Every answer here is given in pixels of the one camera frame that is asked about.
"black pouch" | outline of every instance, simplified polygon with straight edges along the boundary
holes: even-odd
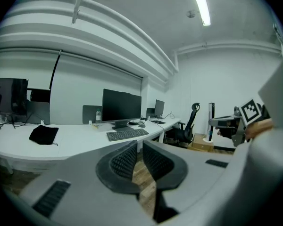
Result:
[[[56,137],[58,128],[38,126],[33,129],[29,139],[40,145],[51,145]]]

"white wall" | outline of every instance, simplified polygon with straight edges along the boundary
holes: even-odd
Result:
[[[28,79],[31,89],[49,89],[58,54],[41,52],[0,53],[0,78]]]
[[[168,86],[161,86],[149,77],[145,77],[141,84],[141,115],[146,115],[147,108],[155,108],[156,100],[165,102],[163,117],[168,115],[171,110]]]
[[[176,116],[187,122],[191,105],[200,103],[194,133],[206,133],[208,104],[215,103],[215,117],[233,113],[250,98],[262,100],[258,90],[278,67],[281,58],[257,50],[215,49],[179,57],[179,73],[170,79],[169,99]],[[213,132],[214,145],[233,147],[230,139]]]
[[[102,105],[103,89],[140,96],[141,80],[94,62],[61,55],[51,88],[51,124],[82,124],[83,105]]]

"fluorescent ceiling light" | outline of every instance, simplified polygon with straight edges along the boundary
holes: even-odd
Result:
[[[211,20],[209,18],[209,12],[208,12],[208,5],[206,0],[196,0],[199,12],[201,15],[203,26],[209,26],[211,25]]]

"ceiling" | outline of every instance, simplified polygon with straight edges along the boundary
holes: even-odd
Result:
[[[94,0],[124,15],[164,51],[217,40],[277,43],[273,21],[261,0],[207,0],[211,26],[203,26],[195,0]],[[192,11],[195,17],[188,18]]]

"wooden floor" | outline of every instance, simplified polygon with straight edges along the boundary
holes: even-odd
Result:
[[[214,150],[214,153],[233,154],[233,152]],[[0,183],[3,188],[19,194],[21,190],[32,180],[38,177],[38,174],[14,170],[10,175],[6,168],[0,166]],[[149,217],[153,217],[155,207],[156,183],[149,173],[142,160],[142,150],[138,153],[137,163],[133,171],[132,181],[136,183],[141,190],[139,202]]]

